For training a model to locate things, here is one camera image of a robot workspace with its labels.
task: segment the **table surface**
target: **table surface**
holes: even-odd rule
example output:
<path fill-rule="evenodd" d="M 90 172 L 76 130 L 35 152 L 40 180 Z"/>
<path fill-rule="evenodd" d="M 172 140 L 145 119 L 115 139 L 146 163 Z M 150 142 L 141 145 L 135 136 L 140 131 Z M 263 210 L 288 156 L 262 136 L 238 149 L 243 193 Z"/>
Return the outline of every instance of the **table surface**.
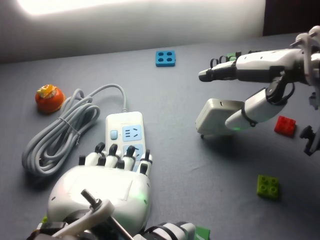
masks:
<path fill-rule="evenodd" d="M 0 209 L 2 239 L 25 239 L 46 213 L 50 192 L 78 156 L 105 140 L 105 118 L 118 113 L 122 97 L 107 89 L 93 99 L 101 108 L 96 125 L 80 139 L 62 170 L 49 180 L 26 177 L 21 155 L 29 140 L 59 113 L 38 113 L 35 92 L 54 84 L 66 96 L 105 85 L 121 85 L 128 109 L 143 114 L 147 148 L 153 155 L 152 206 L 147 226 L 189 221 L 211 229 L 212 240 L 301 240 L 320 235 L 320 153 L 307 156 L 299 138 L 307 125 L 318 128 L 319 113 L 309 106 L 313 89 L 296 84 L 281 115 L 295 119 L 294 138 L 278 135 L 278 117 L 233 137 L 201 139 L 195 120 L 210 98 L 245 101 L 262 83 L 204 83 L 198 73 L 211 58 L 249 50 L 286 48 L 296 34 L 235 43 L 208 43 L 175 50 L 175 67 L 156 67 L 155 49 L 0 65 Z M 282 201 L 256 195 L 258 174 L 279 177 Z"/>

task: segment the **power outlet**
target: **power outlet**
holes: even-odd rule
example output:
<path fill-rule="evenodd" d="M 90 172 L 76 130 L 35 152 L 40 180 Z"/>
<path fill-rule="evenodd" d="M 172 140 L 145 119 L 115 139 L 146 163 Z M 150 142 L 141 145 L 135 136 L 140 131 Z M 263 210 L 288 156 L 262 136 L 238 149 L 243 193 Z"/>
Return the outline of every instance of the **power outlet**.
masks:
<path fill-rule="evenodd" d="M 136 153 L 136 161 L 140 161 L 142 154 L 144 154 L 144 146 L 142 144 L 129 144 L 123 146 L 123 154 L 126 154 L 126 151 L 129 146 L 135 147 L 135 153 Z"/>
<path fill-rule="evenodd" d="M 122 128 L 122 137 L 124 142 L 141 140 L 141 125 L 124 126 Z"/>

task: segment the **wall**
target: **wall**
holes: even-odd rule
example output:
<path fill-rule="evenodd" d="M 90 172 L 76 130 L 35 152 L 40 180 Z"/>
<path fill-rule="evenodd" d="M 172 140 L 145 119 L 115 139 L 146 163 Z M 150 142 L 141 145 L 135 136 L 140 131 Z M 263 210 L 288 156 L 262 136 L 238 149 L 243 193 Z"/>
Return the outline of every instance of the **wall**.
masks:
<path fill-rule="evenodd" d="M 0 3 L 0 63 L 261 36 L 265 0 L 136 0 L 29 15 Z"/>

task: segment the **power switch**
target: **power switch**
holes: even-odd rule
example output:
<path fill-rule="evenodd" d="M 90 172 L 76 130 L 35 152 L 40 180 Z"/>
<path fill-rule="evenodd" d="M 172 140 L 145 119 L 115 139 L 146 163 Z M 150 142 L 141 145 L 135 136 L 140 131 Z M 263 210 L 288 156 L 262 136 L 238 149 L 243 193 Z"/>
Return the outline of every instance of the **power switch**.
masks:
<path fill-rule="evenodd" d="M 111 130 L 111 131 L 110 131 L 110 138 L 111 138 L 111 140 L 117 140 L 117 138 L 118 138 L 118 131 L 117 131 L 117 130 Z"/>

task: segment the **orange toy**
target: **orange toy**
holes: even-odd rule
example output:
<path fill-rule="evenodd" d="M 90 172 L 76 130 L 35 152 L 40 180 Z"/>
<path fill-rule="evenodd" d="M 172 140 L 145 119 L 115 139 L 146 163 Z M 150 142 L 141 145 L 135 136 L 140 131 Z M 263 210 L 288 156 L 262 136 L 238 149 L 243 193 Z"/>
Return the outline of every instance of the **orange toy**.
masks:
<path fill-rule="evenodd" d="M 65 99 L 66 97 L 64 93 L 52 84 L 47 84 L 39 88 L 39 90 L 37 90 L 35 94 L 37 107 L 41 112 L 45 114 L 50 114 L 58 111 L 64 103 Z"/>

